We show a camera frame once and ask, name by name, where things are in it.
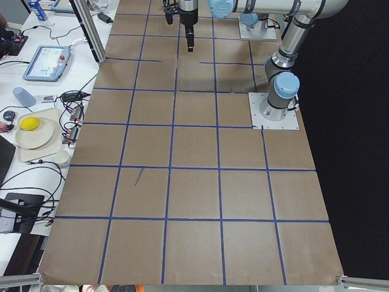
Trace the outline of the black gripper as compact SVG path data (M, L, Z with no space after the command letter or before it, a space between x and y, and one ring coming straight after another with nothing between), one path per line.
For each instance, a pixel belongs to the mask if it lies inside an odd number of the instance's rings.
M180 22L185 26L188 52L194 51L194 25L198 22L198 0L178 0Z

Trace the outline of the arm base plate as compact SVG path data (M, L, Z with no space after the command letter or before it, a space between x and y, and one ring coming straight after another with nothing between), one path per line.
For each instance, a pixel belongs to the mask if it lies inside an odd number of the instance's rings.
M255 130L299 130L297 113L289 110L293 102L285 109L276 109L268 103L268 93L250 92L249 105L252 128Z
M273 21L268 19L267 29L258 30L247 28L239 19L239 35L241 40L276 41L276 31Z

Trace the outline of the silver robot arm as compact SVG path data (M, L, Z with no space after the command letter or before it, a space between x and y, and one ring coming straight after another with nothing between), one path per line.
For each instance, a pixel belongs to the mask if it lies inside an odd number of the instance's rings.
M239 20L250 29L266 30L269 14L241 13Z
M281 44L276 52L264 63L264 77L260 81L251 80L247 91L267 89L275 78L290 72L295 64L298 51L317 19L329 18L346 6L346 1L209 1L208 7L213 18L223 19L238 12L241 16L271 13L286 14L291 22L284 30ZM229 72L226 81L217 78L215 64L196 66L181 60L178 63L178 88L180 91L194 92L240 92L236 88L237 71Z

